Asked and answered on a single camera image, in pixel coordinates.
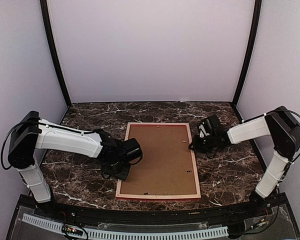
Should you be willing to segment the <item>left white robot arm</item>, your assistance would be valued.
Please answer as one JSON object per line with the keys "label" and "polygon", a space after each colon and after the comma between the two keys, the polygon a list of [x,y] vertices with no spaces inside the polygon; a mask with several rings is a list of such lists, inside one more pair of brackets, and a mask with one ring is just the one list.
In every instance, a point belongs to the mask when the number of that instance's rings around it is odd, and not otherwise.
{"label": "left white robot arm", "polygon": [[53,201],[35,158],[36,149],[58,150],[85,155],[100,162],[101,174],[124,181],[130,166],[125,142],[117,140],[103,129],[84,131],[51,123],[30,111],[20,123],[13,126],[5,137],[10,141],[7,160],[25,180],[41,210],[50,218],[57,218],[60,206]]}

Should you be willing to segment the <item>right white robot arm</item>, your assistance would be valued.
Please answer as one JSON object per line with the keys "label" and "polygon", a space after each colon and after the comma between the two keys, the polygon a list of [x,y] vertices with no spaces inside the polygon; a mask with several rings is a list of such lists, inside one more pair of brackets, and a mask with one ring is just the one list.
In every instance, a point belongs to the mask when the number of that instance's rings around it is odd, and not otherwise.
{"label": "right white robot arm", "polygon": [[188,148],[195,152],[211,153],[245,141],[270,136],[273,156],[265,173],[253,190],[258,196],[245,205],[245,213],[256,217],[265,208],[266,199],[282,182],[290,166],[300,157],[300,115],[285,106],[224,128],[217,115],[201,120]]}

